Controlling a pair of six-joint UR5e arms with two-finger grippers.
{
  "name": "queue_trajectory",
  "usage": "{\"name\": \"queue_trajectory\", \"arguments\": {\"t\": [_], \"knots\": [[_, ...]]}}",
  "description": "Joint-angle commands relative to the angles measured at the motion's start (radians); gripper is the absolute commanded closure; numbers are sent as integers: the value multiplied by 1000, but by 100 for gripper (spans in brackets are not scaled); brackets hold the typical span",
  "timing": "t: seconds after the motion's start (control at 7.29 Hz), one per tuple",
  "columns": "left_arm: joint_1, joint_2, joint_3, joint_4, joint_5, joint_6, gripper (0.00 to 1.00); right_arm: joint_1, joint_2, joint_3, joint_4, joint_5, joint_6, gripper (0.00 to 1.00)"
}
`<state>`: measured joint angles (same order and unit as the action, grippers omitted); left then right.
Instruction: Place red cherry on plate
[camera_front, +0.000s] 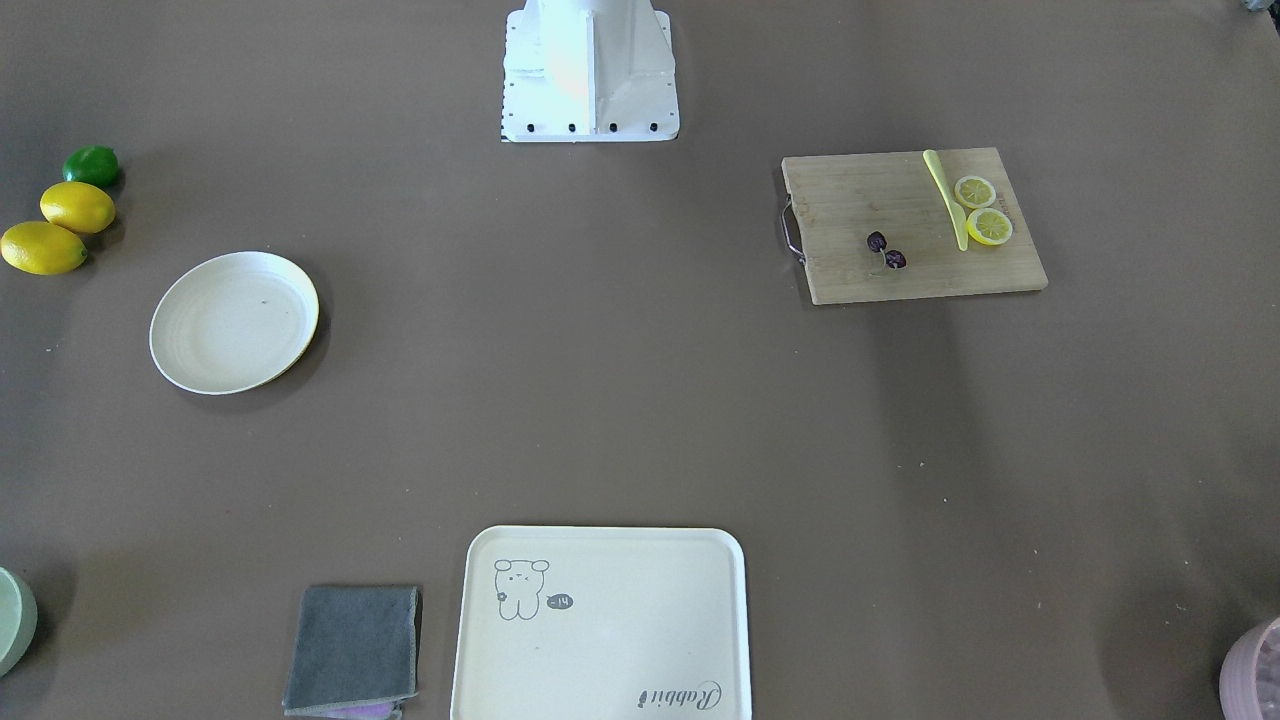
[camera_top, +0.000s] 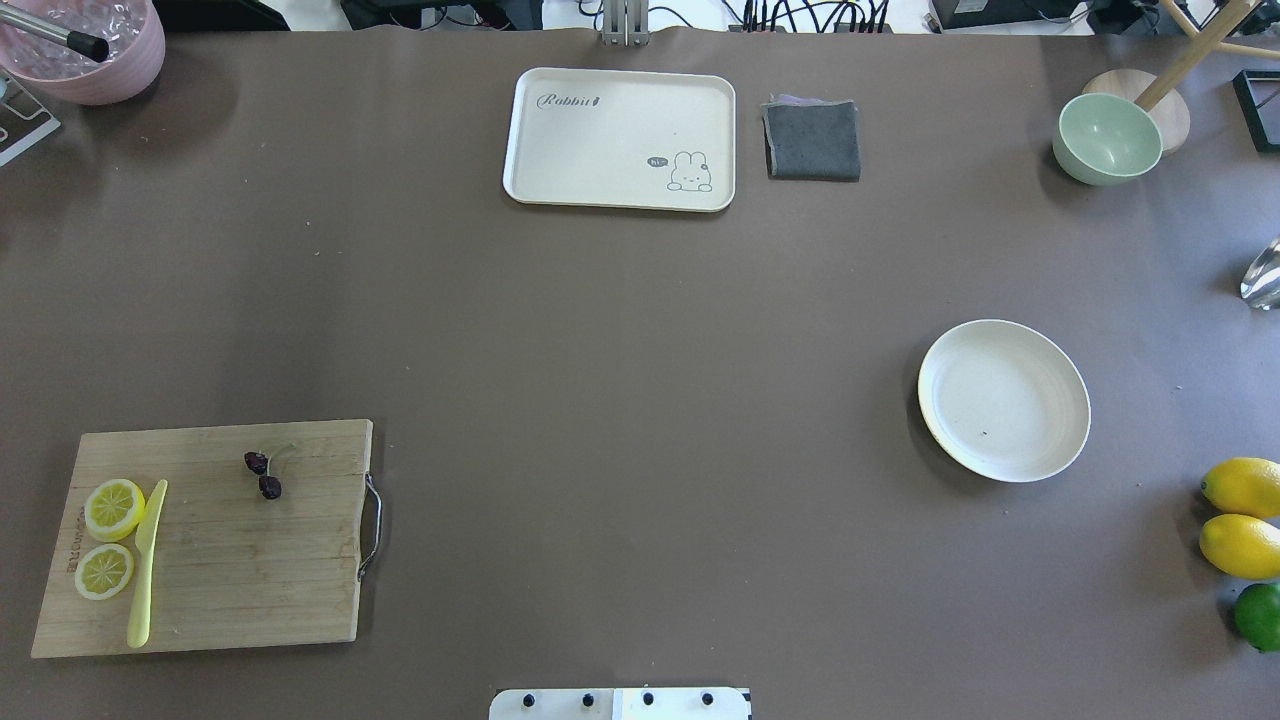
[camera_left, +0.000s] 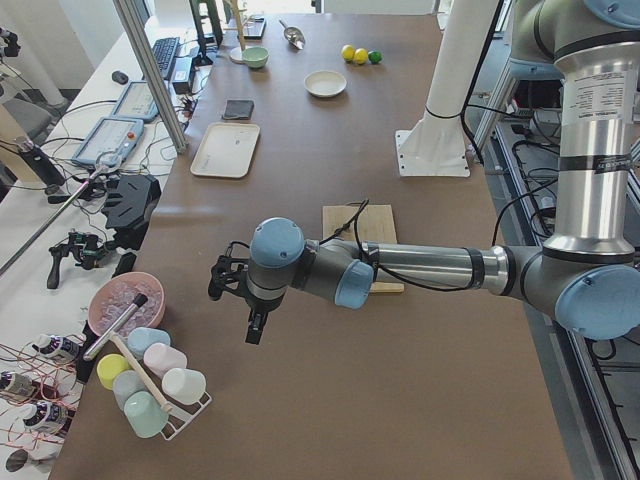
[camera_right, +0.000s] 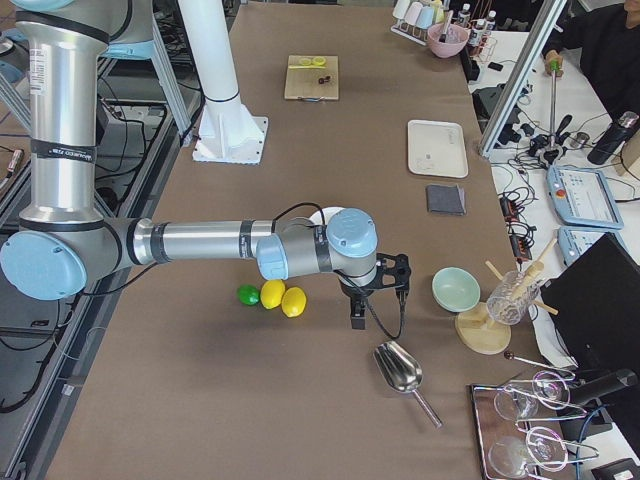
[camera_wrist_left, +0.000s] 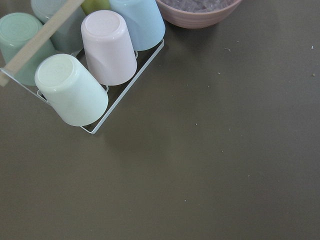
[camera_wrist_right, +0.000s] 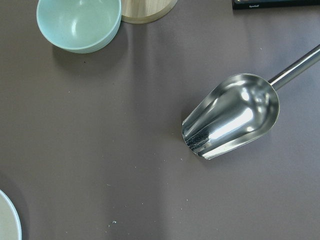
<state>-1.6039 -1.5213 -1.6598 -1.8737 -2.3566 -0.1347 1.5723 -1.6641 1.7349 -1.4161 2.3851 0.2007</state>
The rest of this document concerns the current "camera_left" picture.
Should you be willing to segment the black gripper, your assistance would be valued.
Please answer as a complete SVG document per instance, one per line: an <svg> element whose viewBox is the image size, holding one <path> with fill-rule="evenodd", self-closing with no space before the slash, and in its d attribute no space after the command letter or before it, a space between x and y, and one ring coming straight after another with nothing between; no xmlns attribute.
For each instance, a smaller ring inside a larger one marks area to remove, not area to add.
<svg viewBox="0 0 640 480"><path fill-rule="evenodd" d="M245 342L259 345L268 314L280 306L284 298L284 288L265 289L246 287L245 301L250 307Z"/></svg>

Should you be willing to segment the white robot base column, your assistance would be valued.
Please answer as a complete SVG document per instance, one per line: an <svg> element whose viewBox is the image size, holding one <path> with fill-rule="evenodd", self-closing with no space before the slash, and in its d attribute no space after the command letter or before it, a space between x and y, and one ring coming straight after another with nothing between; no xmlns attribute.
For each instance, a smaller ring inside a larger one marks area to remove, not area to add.
<svg viewBox="0 0 640 480"><path fill-rule="evenodd" d="M463 110L491 40L499 1L455 1L444 29L423 117L398 130L396 157L403 177L467 177Z"/></svg>

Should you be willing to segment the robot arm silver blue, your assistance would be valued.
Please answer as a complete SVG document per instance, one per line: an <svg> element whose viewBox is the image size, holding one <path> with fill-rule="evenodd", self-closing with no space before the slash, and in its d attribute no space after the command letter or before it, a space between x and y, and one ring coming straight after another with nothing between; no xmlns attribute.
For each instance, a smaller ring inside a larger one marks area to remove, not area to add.
<svg viewBox="0 0 640 480"><path fill-rule="evenodd" d="M486 289L517 298L593 340L639 323L639 273L623 235L639 78L635 1L520 1L511 56L564 77L553 234L539 247L472 248L304 238L291 220L255 230L239 272L250 306L246 339L296 288L357 309L375 281L432 291Z"/></svg>

